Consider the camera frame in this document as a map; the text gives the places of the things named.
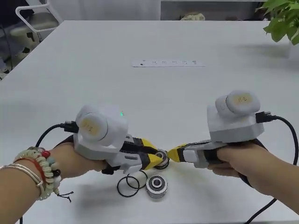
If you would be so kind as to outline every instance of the metal ring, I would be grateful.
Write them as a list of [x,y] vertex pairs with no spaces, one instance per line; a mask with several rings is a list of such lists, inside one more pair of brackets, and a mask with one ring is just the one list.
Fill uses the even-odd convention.
[[156,169],[165,169],[168,167],[169,165],[169,157],[167,156],[167,152],[161,149],[158,149],[158,151],[155,154],[156,156],[162,158],[162,162],[156,166],[154,166],[154,168]]
[[133,187],[133,186],[130,185],[129,182],[128,182],[128,177],[131,177],[131,176],[129,176],[130,174],[128,174],[128,175],[126,176],[126,182],[127,182],[127,185],[129,185],[130,188],[139,190],[139,189],[142,189],[142,188],[144,188],[144,187],[146,186],[146,181],[148,180],[148,176],[147,176],[147,174],[146,174],[143,170],[139,170],[139,171],[142,172],[142,173],[145,175],[145,177],[146,177],[145,184],[144,184],[142,187],[138,187],[138,188]]
[[[136,192],[134,192],[134,193],[131,194],[131,195],[124,195],[124,194],[122,194],[122,193],[120,192],[120,190],[119,190],[120,182],[121,182],[122,180],[126,179],[126,178],[132,178],[132,179],[136,180],[136,181],[137,181],[137,184],[138,184],[138,189],[136,189]],[[139,181],[138,181],[135,177],[133,177],[133,176],[124,176],[123,178],[121,178],[121,179],[118,181],[116,188],[117,188],[118,193],[119,193],[121,196],[123,196],[123,197],[133,197],[133,196],[135,196],[135,195],[137,194],[137,192],[139,191],[140,183],[139,183]]]
[[146,181],[146,192],[148,195],[152,198],[161,198],[163,197],[168,188],[168,183],[165,177],[163,177],[160,174],[155,174],[151,176],[147,181]]

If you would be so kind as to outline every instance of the bearing ring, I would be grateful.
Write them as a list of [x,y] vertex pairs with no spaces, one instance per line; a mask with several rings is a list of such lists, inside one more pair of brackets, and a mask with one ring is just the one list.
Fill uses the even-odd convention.
[[163,197],[167,192],[167,187],[167,180],[160,174],[155,174],[146,181],[146,192],[152,198]]
[[155,155],[160,157],[163,161],[159,165],[156,165],[154,168],[156,168],[156,169],[165,169],[166,167],[168,167],[169,157],[167,156],[166,151],[159,149],[158,152]]

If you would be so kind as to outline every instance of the bracelet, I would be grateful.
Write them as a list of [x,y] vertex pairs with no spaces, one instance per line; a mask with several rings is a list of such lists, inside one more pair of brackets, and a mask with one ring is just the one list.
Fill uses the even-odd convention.
[[44,148],[30,147],[27,150],[19,153],[14,162],[20,159],[33,159],[41,168],[43,175],[45,176],[45,188],[44,192],[40,195],[38,200],[44,200],[48,198],[52,192],[59,195],[58,187],[61,182],[61,171],[58,169],[58,164],[51,156],[49,151]]
[[35,165],[36,169],[40,172],[40,174],[42,176],[42,180],[44,182],[46,182],[46,177],[45,177],[45,174],[43,173],[43,169],[36,160],[31,159],[31,158],[19,158],[19,159],[15,160],[14,163],[16,163],[17,161],[22,161],[22,160],[27,160],[27,161],[32,162]]
[[21,164],[14,164],[14,163],[12,163],[10,165],[6,165],[6,166],[0,167],[0,170],[6,169],[6,168],[17,169],[17,170],[20,170],[20,171],[26,173],[36,183],[36,186],[38,188],[40,188],[40,190],[41,190],[41,194],[40,195],[42,195],[44,193],[43,181],[39,178],[38,175],[36,175],[32,170],[30,170],[26,166],[23,166]]

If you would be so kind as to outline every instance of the red bead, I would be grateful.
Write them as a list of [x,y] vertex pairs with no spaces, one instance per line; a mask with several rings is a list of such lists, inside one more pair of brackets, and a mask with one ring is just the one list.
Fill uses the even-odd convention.
[[51,155],[51,153],[47,150],[42,152],[42,157],[45,157],[46,159]]

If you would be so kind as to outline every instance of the cable plug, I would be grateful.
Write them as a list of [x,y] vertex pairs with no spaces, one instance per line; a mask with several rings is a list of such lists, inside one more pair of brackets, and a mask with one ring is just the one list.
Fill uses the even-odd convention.
[[265,123],[273,120],[277,120],[276,116],[271,115],[271,112],[259,112],[256,113],[256,122]]
[[66,121],[64,124],[62,124],[62,128],[65,132],[71,132],[71,133],[78,133],[79,127],[76,124],[75,121]]

